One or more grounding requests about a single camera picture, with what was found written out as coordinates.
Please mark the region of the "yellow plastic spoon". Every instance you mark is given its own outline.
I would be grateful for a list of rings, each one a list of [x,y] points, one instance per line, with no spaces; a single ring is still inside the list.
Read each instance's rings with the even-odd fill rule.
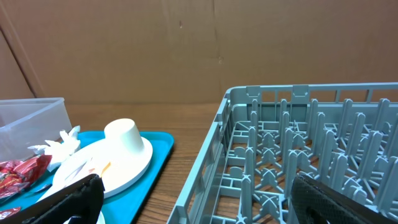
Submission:
[[[107,171],[107,169],[110,167],[111,162],[108,162],[106,165],[103,166],[102,171],[100,173],[100,177],[102,177],[104,175],[104,173]]]

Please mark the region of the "white paper cup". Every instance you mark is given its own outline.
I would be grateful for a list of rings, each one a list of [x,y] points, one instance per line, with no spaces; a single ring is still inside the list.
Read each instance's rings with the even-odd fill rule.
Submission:
[[[134,120],[121,118],[104,128],[105,140],[119,152],[138,154],[144,150],[144,142]]]

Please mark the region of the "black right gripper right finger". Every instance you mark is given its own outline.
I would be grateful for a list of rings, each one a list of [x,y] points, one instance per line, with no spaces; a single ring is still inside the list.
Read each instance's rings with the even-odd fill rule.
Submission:
[[[299,224],[395,223],[306,175],[295,177],[291,196],[291,207]]]

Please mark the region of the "clear plastic bin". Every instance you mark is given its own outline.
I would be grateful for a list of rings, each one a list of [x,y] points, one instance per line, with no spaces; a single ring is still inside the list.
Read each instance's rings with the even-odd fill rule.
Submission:
[[[56,141],[60,131],[71,130],[63,98],[1,101],[1,161],[25,160],[30,146]]]

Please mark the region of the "grey dishwasher rack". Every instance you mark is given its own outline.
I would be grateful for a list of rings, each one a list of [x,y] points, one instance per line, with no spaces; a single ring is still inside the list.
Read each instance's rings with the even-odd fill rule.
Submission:
[[[230,88],[169,223],[295,223],[299,174],[396,220],[394,91],[394,82]]]

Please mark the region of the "red snack wrapper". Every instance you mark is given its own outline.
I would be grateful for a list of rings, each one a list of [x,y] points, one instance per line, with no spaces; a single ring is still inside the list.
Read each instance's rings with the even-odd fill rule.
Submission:
[[[51,160],[51,155],[41,155],[26,161],[1,162],[1,200],[30,187],[45,173]]]

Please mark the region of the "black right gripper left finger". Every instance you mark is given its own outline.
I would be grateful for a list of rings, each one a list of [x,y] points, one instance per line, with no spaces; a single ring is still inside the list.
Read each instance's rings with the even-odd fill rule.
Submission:
[[[49,197],[1,220],[1,224],[95,224],[104,203],[104,185],[96,174],[90,174]]]

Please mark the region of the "grey round plate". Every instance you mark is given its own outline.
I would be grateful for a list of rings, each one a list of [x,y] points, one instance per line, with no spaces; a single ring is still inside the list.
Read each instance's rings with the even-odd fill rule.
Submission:
[[[78,224],[81,223],[83,221],[83,217],[80,216],[72,216],[70,217],[67,221],[65,221],[63,224]],[[104,215],[102,212],[99,213],[98,215],[98,219],[96,224],[105,224],[105,219],[104,219]]]

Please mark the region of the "white napkin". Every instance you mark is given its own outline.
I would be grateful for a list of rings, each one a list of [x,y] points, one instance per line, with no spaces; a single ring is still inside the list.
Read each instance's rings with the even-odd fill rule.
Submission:
[[[63,142],[45,140],[44,145],[29,146],[36,155],[52,156],[47,170],[49,172],[61,166],[70,156],[80,150],[81,141],[78,139],[80,126],[75,126],[68,133],[65,130],[60,131],[60,137]]]

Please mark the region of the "red ketchup packet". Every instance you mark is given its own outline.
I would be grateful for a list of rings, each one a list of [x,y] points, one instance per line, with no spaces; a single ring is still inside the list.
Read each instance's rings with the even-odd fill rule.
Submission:
[[[15,207],[15,208],[9,208],[6,210],[1,210],[0,211],[0,220],[3,220],[7,217],[10,217],[16,213],[18,213],[21,210],[21,207]]]

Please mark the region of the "white round plate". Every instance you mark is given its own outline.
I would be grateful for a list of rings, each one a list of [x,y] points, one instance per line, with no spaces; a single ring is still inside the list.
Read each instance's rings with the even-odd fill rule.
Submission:
[[[104,198],[112,197],[132,184],[137,182],[147,171],[152,160],[153,147],[146,139],[141,138],[144,143],[144,150],[138,155],[116,154],[106,152],[108,146],[105,139],[101,139],[85,146],[67,159],[53,176],[53,186],[63,187],[65,179],[75,170],[76,166],[88,159],[105,156],[111,160],[108,169],[102,175],[104,185]]]

